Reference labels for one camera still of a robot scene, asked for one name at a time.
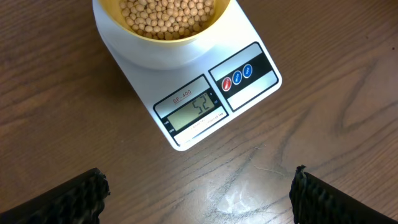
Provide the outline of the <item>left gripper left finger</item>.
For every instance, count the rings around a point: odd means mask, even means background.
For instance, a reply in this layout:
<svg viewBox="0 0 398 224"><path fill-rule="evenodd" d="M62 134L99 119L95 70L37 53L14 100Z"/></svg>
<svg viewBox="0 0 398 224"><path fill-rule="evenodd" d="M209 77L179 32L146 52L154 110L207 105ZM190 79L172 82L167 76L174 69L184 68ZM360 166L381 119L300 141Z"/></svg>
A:
<svg viewBox="0 0 398 224"><path fill-rule="evenodd" d="M97 168L1 213L1 223L99 224L110 195L106 176Z"/></svg>

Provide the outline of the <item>pale yellow plastic bowl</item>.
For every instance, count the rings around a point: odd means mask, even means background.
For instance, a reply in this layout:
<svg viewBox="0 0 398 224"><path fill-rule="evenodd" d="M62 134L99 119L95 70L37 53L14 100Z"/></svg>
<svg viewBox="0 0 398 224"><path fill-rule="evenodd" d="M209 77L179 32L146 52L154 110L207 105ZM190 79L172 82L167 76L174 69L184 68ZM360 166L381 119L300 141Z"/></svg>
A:
<svg viewBox="0 0 398 224"><path fill-rule="evenodd" d="M195 39L204 37L208 33L211 33L213 30L217 30L217 26L219 26L221 21L226 17L227 13L231 11L233 4L236 3L236 1L231 1L231 0L215 0L214 2L215 13L206 22L205 29L203 29L201 32L199 32L196 35L192 35L190 37L186 37L184 39L177 39L177 40L155 40L138 35L131 28L129 28L121 14L121 10L116 1L98 0L98 2L102 7L102 9L104 10L104 12L106 13L106 15L112 20L112 22L115 23L118 27L120 27L129 37L136 37L143 41L148 41L157 45L164 45L164 46L187 45L188 43L193 42Z"/></svg>

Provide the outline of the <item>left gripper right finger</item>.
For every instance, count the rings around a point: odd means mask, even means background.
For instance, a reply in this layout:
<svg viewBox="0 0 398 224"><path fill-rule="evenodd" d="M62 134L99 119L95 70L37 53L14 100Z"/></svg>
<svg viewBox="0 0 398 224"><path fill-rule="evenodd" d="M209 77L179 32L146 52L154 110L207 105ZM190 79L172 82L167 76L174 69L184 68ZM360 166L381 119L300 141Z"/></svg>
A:
<svg viewBox="0 0 398 224"><path fill-rule="evenodd" d="M296 168L289 199L294 223L299 224L397 224L314 175Z"/></svg>

